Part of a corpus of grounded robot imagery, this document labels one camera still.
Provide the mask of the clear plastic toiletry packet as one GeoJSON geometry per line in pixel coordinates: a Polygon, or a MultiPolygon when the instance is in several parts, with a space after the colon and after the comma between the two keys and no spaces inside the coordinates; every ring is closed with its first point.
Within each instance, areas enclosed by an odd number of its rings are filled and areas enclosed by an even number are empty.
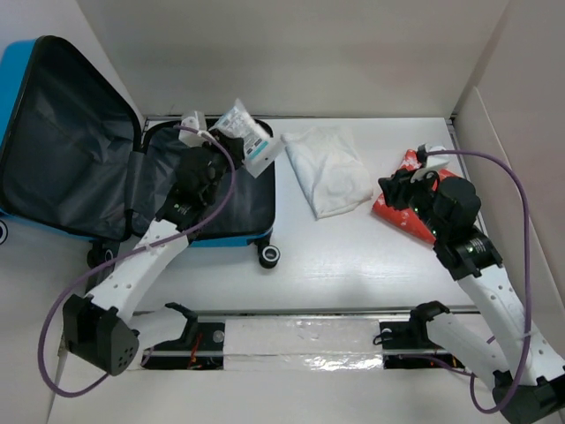
{"type": "Polygon", "coordinates": [[[240,99],[236,99],[232,108],[216,121],[213,130],[243,141],[242,164],[254,178],[258,178],[284,150],[283,143],[251,116],[240,99]]]}

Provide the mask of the red white patterned cloth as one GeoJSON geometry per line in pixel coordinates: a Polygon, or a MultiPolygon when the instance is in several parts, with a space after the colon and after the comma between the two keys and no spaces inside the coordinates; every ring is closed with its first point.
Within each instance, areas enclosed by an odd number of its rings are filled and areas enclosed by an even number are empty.
{"type": "MultiPolygon", "coordinates": [[[[398,168],[393,174],[393,176],[398,170],[416,170],[420,166],[420,163],[416,157],[416,149],[408,149],[400,162],[398,168]]],[[[456,174],[448,170],[448,166],[445,169],[437,171],[440,176],[440,182],[448,177],[456,177],[456,174]]],[[[388,207],[384,201],[382,190],[378,195],[376,201],[372,206],[372,212],[379,219],[384,220],[386,223],[392,224],[397,229],[420,239],[430,245],[435,241],[435,236],[433,233],[425,226],[425,223],[421,221],[414,211],[410,208],[404,210],[397,210],[395,208],[388,207]]]]}

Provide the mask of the blue hard-shell suitcase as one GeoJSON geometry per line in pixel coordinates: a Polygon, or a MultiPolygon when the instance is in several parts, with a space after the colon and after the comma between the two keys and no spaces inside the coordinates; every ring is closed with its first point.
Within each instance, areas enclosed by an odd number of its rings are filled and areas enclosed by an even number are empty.
{"type": "MultiPolygon", "coordinates": [[[[93,241],[90,266],[143,235],[176,181],[180,121],[143,130],[129,103],[67,40],[45,35],[8,45],[1,57],[1,211],[93,241]]],[[[260,265],[280,253],[275,164],[258,177],[242,166],[224,177],[227,205],[194,242],[256,245],[260,265]]]]}

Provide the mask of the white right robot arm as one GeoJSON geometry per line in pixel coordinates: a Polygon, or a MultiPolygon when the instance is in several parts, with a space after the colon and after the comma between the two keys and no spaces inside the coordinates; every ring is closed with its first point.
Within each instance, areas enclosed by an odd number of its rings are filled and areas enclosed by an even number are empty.
{"type": "Polygon", "coordinates": [[[400,169],[379,185],[387,206],[411,209],[435,236],[433,250],[480,311],[493,344],[467,329],[439,301],[411,310],[409,340],[453,354],[491,391],[510,423],[534,423],[564,406],[564,359],[526,321],[502,258],[475,224],[481,202],[474,185],[428,171],[400,169]]]}

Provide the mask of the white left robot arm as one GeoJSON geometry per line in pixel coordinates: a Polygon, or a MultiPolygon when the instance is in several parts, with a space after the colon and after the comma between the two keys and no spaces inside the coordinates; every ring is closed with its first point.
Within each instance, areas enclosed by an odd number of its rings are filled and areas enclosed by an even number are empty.
{"type": "Polygon", "coordinates": [[[227,205],[215,199],[224,177],[234,179],[245,159],[244,141],[218,130],[199,132],[203,140],[185,152],[176,181],[140,242],[114,270],[84,296],[72,294],[63,306],[68,352],[120,375],[139,352],[169,342],[187,350],[196,342],[197,315],[176,302],[137,315],[138,304],[167,266],[197,238],[227,205]]]}

